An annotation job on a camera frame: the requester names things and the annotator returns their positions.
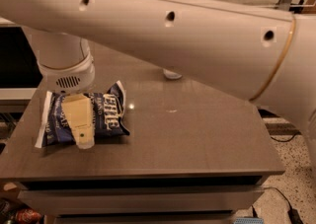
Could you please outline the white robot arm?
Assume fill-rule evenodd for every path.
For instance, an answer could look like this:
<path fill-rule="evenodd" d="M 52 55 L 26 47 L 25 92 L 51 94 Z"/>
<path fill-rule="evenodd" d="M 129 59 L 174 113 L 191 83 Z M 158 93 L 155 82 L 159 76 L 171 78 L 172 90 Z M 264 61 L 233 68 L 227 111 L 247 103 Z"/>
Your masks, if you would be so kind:
<path fill-rule="evenodd" d="M 0 0 L 18 25 L 83 37 L 277 114 L 316 159 L 316 18 L 212 0 Z"/>

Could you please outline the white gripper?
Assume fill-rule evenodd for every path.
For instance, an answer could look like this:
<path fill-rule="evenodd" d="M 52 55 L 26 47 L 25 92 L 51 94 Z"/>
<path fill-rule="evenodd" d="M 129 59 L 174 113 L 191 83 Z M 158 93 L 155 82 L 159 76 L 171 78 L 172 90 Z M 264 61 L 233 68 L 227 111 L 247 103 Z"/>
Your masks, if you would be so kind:
<path fill-rule="evenodd" d="M 39 65 L 39 72 L 46 82 L 46 88 L 55 93 L 78 93 L 89 89 L 95 79 L 95 65 L 91 54 L 78 64 L 52 69 Z M 66 96 L 61 104 L 65 118 L 79 149 L 89 149 L 95 145 L 93 108 L 89 98 L 83 94 Z"/>

